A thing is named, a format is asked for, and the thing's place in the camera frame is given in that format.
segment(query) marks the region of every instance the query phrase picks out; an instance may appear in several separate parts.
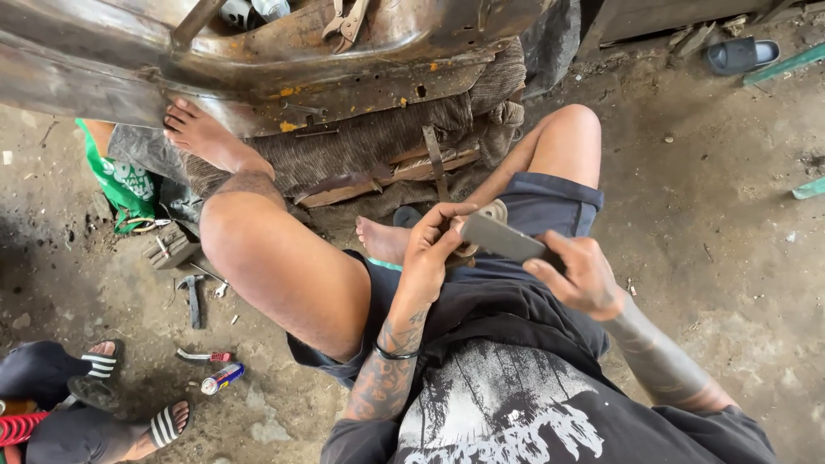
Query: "bare foot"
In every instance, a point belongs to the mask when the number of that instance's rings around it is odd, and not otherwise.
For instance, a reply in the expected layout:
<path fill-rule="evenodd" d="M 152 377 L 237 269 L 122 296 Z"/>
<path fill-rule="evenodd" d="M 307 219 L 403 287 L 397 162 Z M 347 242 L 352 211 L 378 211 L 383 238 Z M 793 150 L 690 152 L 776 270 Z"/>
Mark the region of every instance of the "bare foot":
<path fill-rule="evenodd" d="M 356 233 L 367 253 L 385 263 L 404 264 L 404 252 L 410 240 L 410 229 L 381 225 L 365 217 L 356 218 Z"/>
<path fill-rule="evenodd" d="M 185 401 L 176 403 L 172 407 L 172 415 L 175 416 L 177 432 L 183 432 L 183 426 L 186 425 L 186 420 L 189 418 L 189 404 Z M 146 433 L 141 435 L 138 441 L 135 442 L 132 448 L 126 453 L 126 456 L 121 458 L 121 461 L 137 461 L 156 452 L 158 447 L 152 444 L 152 439 L 149 437 L 150 433 L 152 433 L 152 429 L 147 430 Z"/>
<path fill-rule="evenodd" d="M 272 165 L 255 149 L 232 135 L 195 103 L 176 98 L 175 104 L 166 108 L 166 113 L 163 121 L 174 130 L 167 129 L 163 134 L 179 149 L 232 174 L 254 170 L 275 178 Z"/>
<path fill-rule="evenodd" d="M 90 353 L 105 354 L 111 356 L 115 354 L 115 344 L 113 342 L 102 342 L 89 348 Z"/>

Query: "striped slide sandal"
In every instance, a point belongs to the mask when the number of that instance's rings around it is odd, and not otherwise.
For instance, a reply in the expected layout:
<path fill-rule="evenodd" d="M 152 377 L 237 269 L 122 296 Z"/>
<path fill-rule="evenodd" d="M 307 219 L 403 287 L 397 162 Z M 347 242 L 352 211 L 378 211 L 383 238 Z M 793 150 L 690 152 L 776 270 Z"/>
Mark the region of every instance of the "striped slide sandal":
<path fill-rule="evenodd" d="M 111 355 L 100 353 L 85 353 L 80 358 L 92 363 L 92 370 L 87 376 L 96 378 L 99 381 L 109 381 L 116 373 L 123 362 L 123 353 L 126 346 L 119 339 L 101 340 L 99 343 L 112 342 L 115 344 L 115 352 Z"/>
<path fill-rule="evenodd" d="M 183 429 L 178 433 L 176 426 L 177 421 L 175 420 L 175 414 L 172 412 L 172 408 L 181 401 L 186 401 L 186 405 L 189 406 L 189 417 L 186 418 Z M 186 428 L 189 427 L 191 422 L 192 403 L 188 400 L 175 401 L 149 421 L 149 439 L 152 440 L 152 444 L 158 447 L 158 449 L 165 447 L 169 443 L 177 440 L 181 436 L 181 433 L 186 432 Z"/>

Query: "black bracelet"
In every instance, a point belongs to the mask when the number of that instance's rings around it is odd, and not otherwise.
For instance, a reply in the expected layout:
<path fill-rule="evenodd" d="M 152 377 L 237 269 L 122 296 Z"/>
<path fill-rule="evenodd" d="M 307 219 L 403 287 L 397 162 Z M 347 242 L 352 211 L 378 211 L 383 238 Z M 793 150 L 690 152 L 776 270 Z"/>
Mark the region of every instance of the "black bracelet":
<path fill-rule="evenodd" d="M 419 348 L 418 351 L 415 353 L 409 354 L 392 354 L 385 352 L 380 346 L 378 346 L 378 340 L 372 343 L 372 348 L 375 350 L 375 353 L 381 356 L 382 358 L 388 361 L 403 361 L 404 359 L 411 359 L 413 357 L 418 356 L 421 354 L 421 349 Z"/>

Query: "dirt floor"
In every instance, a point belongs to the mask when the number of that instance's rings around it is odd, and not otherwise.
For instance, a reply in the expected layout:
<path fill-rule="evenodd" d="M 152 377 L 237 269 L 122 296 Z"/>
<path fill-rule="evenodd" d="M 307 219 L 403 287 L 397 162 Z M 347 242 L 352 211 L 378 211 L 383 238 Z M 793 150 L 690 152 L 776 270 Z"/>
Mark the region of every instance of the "dirt floor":
<path fill-rule="evenodd" d="M 825 36 L 811 18 L 749 32 L 778 40 L 784 56 Z M 606 206 L 593 235 L 618 280 L 632 279 L 639 306 L 765 427 L 782 461 L 820 462 L 825 198 L 789 191 L 825 174 L 825 67 L 741 88 L 698 56 L 668 65 L 655 45 L 577 65 L 527 105 L 529 122 L 569 103 L 596 111 Z M 153 271 L 140 257 L 151 234 L 117 239 L 111 223 L 89 225 L 99 187 L 72 120 L 0 107 L 0 127 L 0 150 L 13 153 L 0 168 L 0 354 L 22 340 L 79 354 L 123 339 L 132 413 L 196 398 L 194 428 L 146 462 L 316 462 L 346 392 L 296 366 L 284 332 L 232 291 L 214 298 L 215 281 L 201 288 L 207 328 L 188 329 L 174 285 L 191 272 Z M 357 245 L 352 230 L 331 236 Z M 233 351 L 247 375 L 203 396 L 189 382 L 216 369 L 176 360 L 176 347 Z M 646 401 L 620 356 L 603 365 Z"/>

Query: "black slide sandal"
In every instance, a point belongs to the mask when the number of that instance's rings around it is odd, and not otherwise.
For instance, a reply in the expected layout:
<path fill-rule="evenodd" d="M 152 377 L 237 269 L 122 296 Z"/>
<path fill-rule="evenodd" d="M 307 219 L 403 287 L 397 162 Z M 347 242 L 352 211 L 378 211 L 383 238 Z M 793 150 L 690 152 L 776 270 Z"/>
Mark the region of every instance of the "black slide sandal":
<path fill-rule="evenodd" d="M 186 422 L 183 424 L 183 430 L 178 433 L 176 426 L 177 421 L 175 420 L 175 414 L 172 413 L 172 407 L 181 401 L 185 401 L 186 405 L 189 406 L 189 417 L 186 418 Z M 171 405 L 163 408 L 158 415 L 149 420 L 148 433 L 152 444 L 160 449 L 180 438 L 181 435 L 186 432 L 186 429 L 189 428 L 189 424 L 191 424 L 193 419 L 193 412 L 192 402 L 186 399 L 175 401 Z"/>
<path fill-rule="evenodd" d="M 773 40 L 745 37 L 711 45 L 705 51 L 705 61 L 714 73 L 732 76 L 771 64 L 779 55 L 779 44 Z"/>
<path fill-rule="evenodd" d="M 92 370 L 87 374 L 87 376 L 95 378 L 99 381 L 109 381 L 115 376 L 120 369 L 120 365 L 123 363 L 123 354 L 126 351 L 126 345 L 122 340 L 101 340 L 99 343 L 105 342 L 112 342 L 115 344 L 115 352 L 111 355 L 84 353 L 80 357 L 83 361 L 89 361 L 92 363 Z"/>

